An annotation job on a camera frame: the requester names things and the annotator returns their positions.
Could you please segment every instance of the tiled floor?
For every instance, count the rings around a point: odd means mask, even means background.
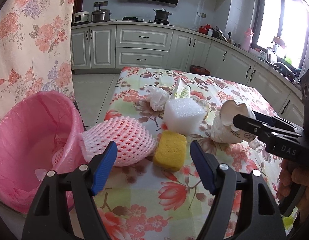
[[[73,75],[75,97],[86,129],[103,122],[119,74]]]

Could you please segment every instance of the kitchen cabinet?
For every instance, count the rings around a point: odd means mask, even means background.
[[[119,25],[116,47],[169,51],[172,34],[171,29],[147,25]]]
[[[194,44],[193,34],[174,31],[169,52],[167,69],[185,71],[190,50]]]
[[[166,68],[169,52],[154,49],[116,48],[116,68]]]
[[[90,65],[89,27],[71,30],[71,68],[88,69]]]
[[[90,27],[91,68],[115,68],[116,26]]]
[[[256,62],[245,55],[229,49],[216,77],[246,85]]]
[[[186,72],[190,71],[190,66],[200,66],[203,67],[211,45],[211,40],[195,35],[193,40],[193,45],[190,46],[190,53],[187,61],[187,66],[185,68]]]
[[[279,117],[303,127],[304,106],[293,92],[290,93],[280,109]]]
[[[213,41],[211,43],[208,57],[204,65],[204,68],[210,71],[211,76],[218,77],[217,72],[220,68],[224,67],[228,51],[230,51],[230,48],[219,42]]]
[[[255,88],[276,113],[279,113],[291,91],[275,75],[259,64],[255,64],[247,86]]]

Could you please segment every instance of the pink thermos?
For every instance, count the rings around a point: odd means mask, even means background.
[[[253,32],[251,28],[248,28],[246,32],[244,32],[244,41],[241,45],[241,48],[245,51],[249,51],[251,43],[252,43]]]

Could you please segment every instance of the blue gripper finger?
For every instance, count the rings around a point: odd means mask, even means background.
[[[210,159],[208,159],[209,158],[208,155],[210,154],[205,153],[201,149],[197,141],[193,141],[190,144],[190,155],[197,169],[197,172],[200,176],[204,188],[208,190],[212,195],[215,195],[218,192],[218,188],[215,185],[217,176],[216,169],[218,166],[218,161],[213,155],[211,155]]]
[[[111,141],[102,155],[98,167],[93,174],[92,194],[95,196],[102,191],[109,177],[112,166],[117,158],[118,148],[114,141]]]

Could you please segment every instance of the pink trash bin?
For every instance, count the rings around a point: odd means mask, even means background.
[[[77,140],[83,131],[78,110],[59,92],[38,92],[16,104],[0,122],[0,199],[27,213],[41,183],[36,169],[61,174],[86,163]],[[53,155],[62,148],[53,166]],[[73,206],[71,194],[67,200]]]

